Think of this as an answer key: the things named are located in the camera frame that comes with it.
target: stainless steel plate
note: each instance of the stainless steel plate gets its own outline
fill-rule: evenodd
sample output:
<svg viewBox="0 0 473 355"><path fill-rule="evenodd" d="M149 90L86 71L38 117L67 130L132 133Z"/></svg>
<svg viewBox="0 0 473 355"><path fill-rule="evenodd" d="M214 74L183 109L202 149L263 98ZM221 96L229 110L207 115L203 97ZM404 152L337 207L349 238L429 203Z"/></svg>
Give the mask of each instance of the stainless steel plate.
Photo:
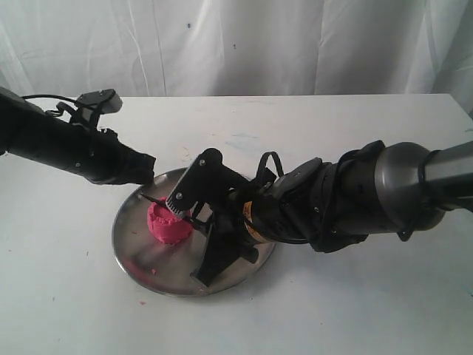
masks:
<svg viewBox="0 0 473 355"><path fill-rule="evenodd" d="M154 184L142 186L131 194L115 218L112 242L121 268L140 285L160 294L175 296L205 296L225 290L255 273L273 251L274 244L257 246L259 259L251 264L239 259L221 273L210 287L204 287L189 274L199 265L205 247L205 237L194 231L190 238L169 246L149 233L146 212L150 202L140 193L152 197L167 196L184 173L178 169L158 175ZM210 211L203 210L201 217Z"/></svg>

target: white curtain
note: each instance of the white curtain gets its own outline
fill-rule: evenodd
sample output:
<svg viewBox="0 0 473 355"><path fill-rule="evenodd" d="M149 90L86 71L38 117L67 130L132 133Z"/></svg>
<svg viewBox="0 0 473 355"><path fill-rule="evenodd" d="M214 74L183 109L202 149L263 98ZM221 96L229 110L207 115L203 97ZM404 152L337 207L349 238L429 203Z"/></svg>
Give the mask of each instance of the white curtain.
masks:
<svg viewBox="0 0 473 355"><path fill-rule="evenodd" d="M473 0L0 0L0 86L122 96L450 92Z"/></svg>

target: white table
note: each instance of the white table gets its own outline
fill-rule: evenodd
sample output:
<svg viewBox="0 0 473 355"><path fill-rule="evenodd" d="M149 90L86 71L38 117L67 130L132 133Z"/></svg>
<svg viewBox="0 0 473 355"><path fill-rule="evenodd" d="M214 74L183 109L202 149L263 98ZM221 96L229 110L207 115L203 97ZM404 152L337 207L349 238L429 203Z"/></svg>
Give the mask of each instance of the white table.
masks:
<svg viewBox="0 0 473 355"><path fill-rule="evenodd" d="M51 101L36 101L51 107ZM448 95L124 98L103 116L160 174L215 146L254 175L382 139L443 149L473 139ZM373 235L335 254L277 246L253 278L201 299L154 294L115 262L115 213L136 186L94 186L0 158L1 354L471 354L473 216L408 243Z"/></svg>

